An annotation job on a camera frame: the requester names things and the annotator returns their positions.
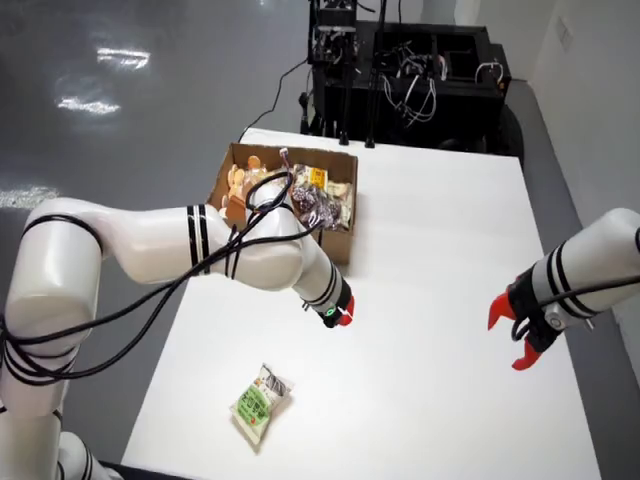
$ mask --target black stripe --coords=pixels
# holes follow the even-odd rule
[[[204,205],[198,205],[198,213],[200,213],[200,239],[202,240],[202,259],[209,256],[209,233],[207,232],[207,213]],[[211,273],[211,267],[207,267],[203,272],[205,275]]]
[[[91,452],[89,452],[89,476],[87,477],[87,480],[91,480],[91,477],[93,476],[93,455],[91,455]]]
[[[191,250],[191,266],[198,264],[198,247],[196,244],[196,218],[193,214],[193,206],[187,207],[187,224],[189,227],[189,250]]]
[[[328,297],[329,295],[331,295],[331,293],[333,292],[333,287],[336,284],[336,267],[335,265],[333,265],[333,263],[331,264],[331,278],[329,279],[329,285],[327,286],[327,289],[322,293],[322,295],[320,295],[318,298],[316,298],[313,301],[308,301],[308,300],[304,300],[304,298],[302,300],[304,300],[305,302],[307,302],[309,305],[311,305],[312,307],[314,305],[320,305],[322,303],[324,303],[326,301],[326,297]]]
[[[560,277],[560,283],[562,283],[562,288],[564,288],[565,292],[568,292],[572,290],[572,288],[569,285],[569,280],[567,279],[567,276],[564,273],[564,267],[562,265],[562,249],[563,248],[564,248],[564,243],[558,247],[558,252],[556,253],[556,269],[558,270],[558,276]],[[598,312],[596,312],[595,310],[591,310],[584,303],[578,300],[577,297],[570,297],[570,298],[571,298],[571,301],[575,303],[576,306],[583,312],[587,312],[591,316],[598,314]]]
[[[31,387],[46,387],[48,385],[53,385],[54,383],[57,382],[57,380],[31,380],[30,378],[26,378],[25,376],[21,375],[20,373],[18,373],[16,370],[13,369],[13,367],[11,366],[12,362],[15,362],[15,360],[13,360],[13,358],[10,358],[7,355],[7,349],[5,348],[4,363],[7,366],[7,370],[14,378],[24,383],[25,385],[29,385]]]
[[[549,255],[549,259],[547,260],[547,280],[549,281],[549,286],[551,287],[551,293],[553,293],[554,295],[558,295],[560,293],[560,290],[558,289],[558,286],[556,285],[556,281],[553,278],[553,267],[551,265],[552,265],[553,256],[556,254],[556,252],[560,247],[556,248],[553,252],[551,252],[551,254]],[[567,303],[564,300],[559,300],[558,305],[560,305],[560,307],[571,316],[578,317],[578,318],[589,318],[577,312],[574,312],[573,309],[570,308],[569,305],[567,305]]]
[[[18,354],[19,357],[22,357],[23,355],[28,355],[28,354],[24,354],[19,350],[16,350],[16,353]],[[32,378],[27,378],[25,375],[29,377],[37,376],[36,372],[34,372],[33,370],[29,370],[26,367],[23,367],[22,365],[20,365],[13,358],[13,355],[9,353],[8,348],[4,349],[4,359],[5,359],[5,363],[7,364],[7,370],[9,370],[9,373],[11,373],[11,375],[13,375],[17,380],[20,380],[22,383],[26,385],[30,385],[32,387],[45,387],[48,385],[53,385],[54,383],[57,383],[59,381],[58,379],[55,379],[55,378],[50,380],[33,380]],[[52,370],[52,372],[67,373],[73,367],[74,362],[75,362],[75,357],[69,363],[63,365],[60,368]]]
[[[87,473],[89,473],[89,449],[84,442],[82,442],[82,445],[84,446],[84,471],[82,472],[82,480],[90,480],[91,477],[87,476]]]
[[[73,217],[71,215],[64,215],[61,213],[55,213],[52,215],[43,215],[42,217],[36,218],[33,222],[27,225],[27,227],[22,232],[22,236],[24,237],[26,233],[29,230],[31,230],[33,227],[40,225],[41,223],[47,223],[47,222],[67,222],[82,228],[83,230],[89,232],[93,238],[95,238],[96,242],[98,242],[98,245],[100,246],[100,251],[104,252],[104,249],[102,247],[102,241],[100,240],[100,235],[98,235],[98,232],[96,232],[91,225],[80,220],[79,218]]]

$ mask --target chip bag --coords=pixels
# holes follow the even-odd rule
[[[260,443],[271,420],[271,412],[289,395],[291,388],[290,382],[276,377],[263,364],[258,378],[231,405],[231,413],[254,445]]]

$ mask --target electronic equipment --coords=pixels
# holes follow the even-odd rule
[[[309,25],[317,114],[310,133],[368,146],[375,140],[508,153],[500,135],[511,72],[486,28],[388,24],[386,1],[377,22],[352,27],[355,8],[349,6],[348,27],[346,21],[330,27],[333,17],[314,13],[323,10],[320,3],[311,2]]]

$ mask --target gray floor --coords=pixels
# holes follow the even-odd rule
[[[5,0],[0,305],[28,214],[21,191],[44,188],[129,209],[203,200],[227,144],[271,104],[279,75],[304,58],[307,9],[302,0]],[[140,53],[99,58],[100,48],[149,57],[145,65]],[[261,126],[297,131],[305,76],[301,69],[286,81],[278,110]],[[549,250],[580,225],[531,90],[516,82],[508,100],[523,124],[525,179]],[[108,261],[99,313],[146,290]],[[70,389],[65,427],[105,460],[124,452],[178,297],[127,358]],[[94,333],[78,366],[126,342],[146,313]],[[619,330],[604,317],[595,334],[571,332],[569,345],[603,478],[638,478],[640,393]]]

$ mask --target white table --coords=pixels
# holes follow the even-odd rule
[[[493,298],[542,255],[516,159],[266,130],[244,142],[359,157],[355,320],[330,330],[292,291],[191,280],[124,464],[197,479],[600,478],[564,337],[516,372],[511,322],[487,332]],[[263,362],[296,387],[255,453],[229,406]]]

